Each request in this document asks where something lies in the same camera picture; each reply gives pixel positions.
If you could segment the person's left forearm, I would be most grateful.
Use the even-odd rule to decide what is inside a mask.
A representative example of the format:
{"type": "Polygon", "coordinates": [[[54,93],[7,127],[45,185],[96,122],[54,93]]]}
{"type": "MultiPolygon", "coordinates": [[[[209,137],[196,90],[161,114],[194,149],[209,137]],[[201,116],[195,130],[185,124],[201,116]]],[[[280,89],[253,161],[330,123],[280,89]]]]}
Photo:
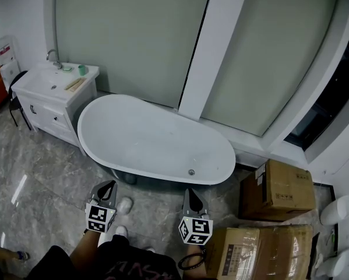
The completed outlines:
{"type": "Polygon", "coordinates": [[[100,236],[100,232],[86,230],[80,242],[70,254],[71,262],[74,265],[83,265],[92,262],[98,249],[100,236]]]}

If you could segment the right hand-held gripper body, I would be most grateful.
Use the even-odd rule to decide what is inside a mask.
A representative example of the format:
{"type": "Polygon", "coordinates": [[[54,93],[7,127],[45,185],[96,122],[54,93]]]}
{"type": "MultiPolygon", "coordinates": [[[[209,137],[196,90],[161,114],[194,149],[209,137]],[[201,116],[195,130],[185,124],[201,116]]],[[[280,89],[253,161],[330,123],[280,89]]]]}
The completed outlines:
{"type": "Polygon", "coordinates": [[[184,209],[178,230],[185,244],[204,246],[213,234],[213,220],[210,219],[208,209],[199,212],[184,209]]]}

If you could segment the white water dispenser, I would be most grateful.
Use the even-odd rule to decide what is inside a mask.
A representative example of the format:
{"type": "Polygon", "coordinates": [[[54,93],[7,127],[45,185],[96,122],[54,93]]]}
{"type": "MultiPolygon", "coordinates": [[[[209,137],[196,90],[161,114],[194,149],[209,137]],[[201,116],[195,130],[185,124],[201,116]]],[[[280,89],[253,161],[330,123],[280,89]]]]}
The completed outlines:
{"type": "Polygon", "coordinates": [[[10,84],[20,73],[11,36],[3,36],[0,38],[0,65],[0,73],[6,91],[8,92],[10,84]]]}

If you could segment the chrome faucet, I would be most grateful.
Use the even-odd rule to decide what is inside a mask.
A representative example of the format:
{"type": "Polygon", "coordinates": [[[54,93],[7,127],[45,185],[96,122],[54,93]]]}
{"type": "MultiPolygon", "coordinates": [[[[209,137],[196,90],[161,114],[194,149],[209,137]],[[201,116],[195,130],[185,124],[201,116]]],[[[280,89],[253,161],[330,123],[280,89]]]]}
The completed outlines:
{"type": "Polygon", "coordinates": [[[49,52],[47,52],[46,60],[47,61],[50,60],[50,55],[52,53],[55,55],[55,61],[53,62],[53,66],[55,66],[58,70],[62,69],[63,65],[59,59],[59,54],[58,54],[58,51],[56,49],[51,49],[51,50],[49,50],[49,52]]]}

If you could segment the white fluffy duster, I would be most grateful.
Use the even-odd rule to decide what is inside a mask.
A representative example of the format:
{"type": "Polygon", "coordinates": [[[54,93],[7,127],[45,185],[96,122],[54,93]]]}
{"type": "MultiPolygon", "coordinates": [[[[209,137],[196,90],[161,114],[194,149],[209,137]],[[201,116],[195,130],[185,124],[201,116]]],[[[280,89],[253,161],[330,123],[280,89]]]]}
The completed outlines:
{"type": "Polygon", "coordinates": [[[133,201],[129,197],[122,197],[117,205],[117,213],[120,215],[127,215],[133,207],[133,201]]]}

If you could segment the black chair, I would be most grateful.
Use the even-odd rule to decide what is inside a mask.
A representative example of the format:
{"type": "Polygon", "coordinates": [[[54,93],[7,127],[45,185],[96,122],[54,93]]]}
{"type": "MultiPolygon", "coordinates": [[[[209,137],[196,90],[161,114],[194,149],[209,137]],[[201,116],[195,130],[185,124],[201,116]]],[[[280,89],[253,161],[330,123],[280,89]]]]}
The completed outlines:
{"type": "Polygon", "coordinates": [[[11,82],[10,86],[9,86],[9,91],[8,91],[8,97],[9,97],[9,112],[10,112],[10,116],[12,117],[12,120],[13,122],[15,123],[15,126],[18,127],[18,124],[12,114],[12,111],[15,111],[15,110],[19,110],[28,129],[31,131],[31,127],[29,126],[29,123],[26,119],[26,116],[24,115],[24,112],[23,112],[23,107],[22,105],[20,104],[20,101],[18,99],[18,97],[13,97],[13,90],[12,90],[12,86],[20,79],[22,78],[25,74],[27,73],[27,71],[23,71],[23,72],[20,72],[14,79],[13,81],[11,82]]]}

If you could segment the white bathtub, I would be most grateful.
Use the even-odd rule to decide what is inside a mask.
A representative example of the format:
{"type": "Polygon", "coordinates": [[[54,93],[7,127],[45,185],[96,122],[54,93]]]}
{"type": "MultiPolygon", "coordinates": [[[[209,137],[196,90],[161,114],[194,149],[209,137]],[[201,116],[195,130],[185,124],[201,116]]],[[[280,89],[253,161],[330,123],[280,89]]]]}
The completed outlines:
{"type": "Polygon", "coordinates": [[[132,96],[93,100],[77,134],[95,162],[137,176],[214,185],[235,168],[234,149],[218,131],[132,96]]]}

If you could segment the white ceramic fixture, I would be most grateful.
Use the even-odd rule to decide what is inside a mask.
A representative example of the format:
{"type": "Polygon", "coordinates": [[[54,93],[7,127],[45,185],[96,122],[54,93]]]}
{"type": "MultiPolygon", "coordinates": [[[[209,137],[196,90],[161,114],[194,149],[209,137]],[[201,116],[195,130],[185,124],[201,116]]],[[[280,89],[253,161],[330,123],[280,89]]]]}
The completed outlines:
{"type": "Polygon", "coordinates": [[[319,264],[316,269],[316,277],[337,277],[345,268],[349,267],[349,248],[343,250],[335,257],[330,257],[319,264]]]}

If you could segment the person's black printed shirt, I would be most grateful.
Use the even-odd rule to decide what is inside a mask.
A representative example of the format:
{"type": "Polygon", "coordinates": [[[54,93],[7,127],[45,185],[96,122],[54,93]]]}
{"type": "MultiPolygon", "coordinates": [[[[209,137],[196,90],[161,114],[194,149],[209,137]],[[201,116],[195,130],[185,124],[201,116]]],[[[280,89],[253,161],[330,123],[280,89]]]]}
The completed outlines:
{"type": "Polygon", "coordinates": [[[76,269],[63,249],[52,246],[26,280],[181,280],[181,276],[172,258],[133,247],[127,238],[115,235],[97,248],[85,271],[76,269]]]}

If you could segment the white toilet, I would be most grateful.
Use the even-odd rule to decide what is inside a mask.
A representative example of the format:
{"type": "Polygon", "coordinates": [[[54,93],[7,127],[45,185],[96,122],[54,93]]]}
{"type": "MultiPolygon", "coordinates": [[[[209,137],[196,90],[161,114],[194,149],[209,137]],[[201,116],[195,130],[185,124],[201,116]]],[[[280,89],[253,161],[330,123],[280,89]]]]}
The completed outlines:
{"type": "Polygon", "coordinates": [[[321,224],[325,226],[332,226],[349,219],[349,194],[328,204],[319,217],[321,224]]]}

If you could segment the person's right forearm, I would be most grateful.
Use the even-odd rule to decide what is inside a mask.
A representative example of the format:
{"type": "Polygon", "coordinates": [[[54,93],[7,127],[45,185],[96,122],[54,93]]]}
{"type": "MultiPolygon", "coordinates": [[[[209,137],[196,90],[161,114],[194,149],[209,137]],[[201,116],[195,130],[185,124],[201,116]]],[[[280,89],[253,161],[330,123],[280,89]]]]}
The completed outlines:
{"type": "Polygon", "coordinates": [[[196,265],[196,268],[188,269],[183,272],[182,280],[204,280],[206,278],[205,264],[201,263],[203,256],[200,255],[202,250],[197,245],[188,245],[186,252],[186,259],[183,261],[182,266],[185,268],[196,265]]]}

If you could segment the white vanity cabinet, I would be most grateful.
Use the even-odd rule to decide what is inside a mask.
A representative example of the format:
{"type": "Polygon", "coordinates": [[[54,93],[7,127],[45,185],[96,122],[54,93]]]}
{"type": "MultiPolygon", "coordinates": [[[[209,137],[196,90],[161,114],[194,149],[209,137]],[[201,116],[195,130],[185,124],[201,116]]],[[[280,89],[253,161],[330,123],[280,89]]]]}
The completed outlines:
{"type": "Polygon", "coordinates": [[[87,74],[80,76],[78,64],[72,72],[58,70],[51,61],[39,63],[30,69],[13,86],[24,113],[35,131],[45,131],[78,147],[86,154],[77,135],[77,122],[83,109],[97,98],[97,66],[86,65],[87,74]],[[77,78],[86,80],[75,92],[65,91],[66,85],[77,78]]]}

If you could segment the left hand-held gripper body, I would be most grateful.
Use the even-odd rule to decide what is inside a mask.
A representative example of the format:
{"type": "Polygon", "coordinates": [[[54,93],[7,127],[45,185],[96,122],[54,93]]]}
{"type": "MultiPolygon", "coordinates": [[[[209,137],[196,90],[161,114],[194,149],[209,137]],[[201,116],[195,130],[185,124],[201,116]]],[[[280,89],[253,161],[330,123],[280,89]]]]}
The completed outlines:
{"type": "Polygon", "coordinates": [[[117,213],[115,198],[97,200],[91,198],[86,203],[86,229],[99,233],[107,233],[117,213]]]}

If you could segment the pale green roller blind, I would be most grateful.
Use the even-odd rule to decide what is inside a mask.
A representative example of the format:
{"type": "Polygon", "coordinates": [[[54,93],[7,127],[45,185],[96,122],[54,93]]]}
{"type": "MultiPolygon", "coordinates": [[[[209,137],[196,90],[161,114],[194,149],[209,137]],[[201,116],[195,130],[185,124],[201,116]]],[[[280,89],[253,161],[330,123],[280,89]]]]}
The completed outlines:
{"type": "Polygon", "coordinates": [[[205,119],[262,136],[304,78],[336,0],[245,0],[205,119]]]}
{"type": "Polygon", "coordinates": [[[98,90],[177,107],[208,0],[56,0],[61,61],[98,90]]]}

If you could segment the beige folded cloth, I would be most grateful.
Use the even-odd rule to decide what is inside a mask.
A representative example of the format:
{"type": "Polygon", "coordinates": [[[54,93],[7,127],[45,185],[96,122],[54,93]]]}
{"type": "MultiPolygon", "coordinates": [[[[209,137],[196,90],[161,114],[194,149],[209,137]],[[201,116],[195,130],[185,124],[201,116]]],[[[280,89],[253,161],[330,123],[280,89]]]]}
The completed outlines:
{"type": "Polygon", "coordinates": [[[86,80],[85,77],[77,78],[76,80],[72,81],[66,87],[64,88],[65,91],[75,92],[80,85],[83,84],[83,82],[86,80]]]}

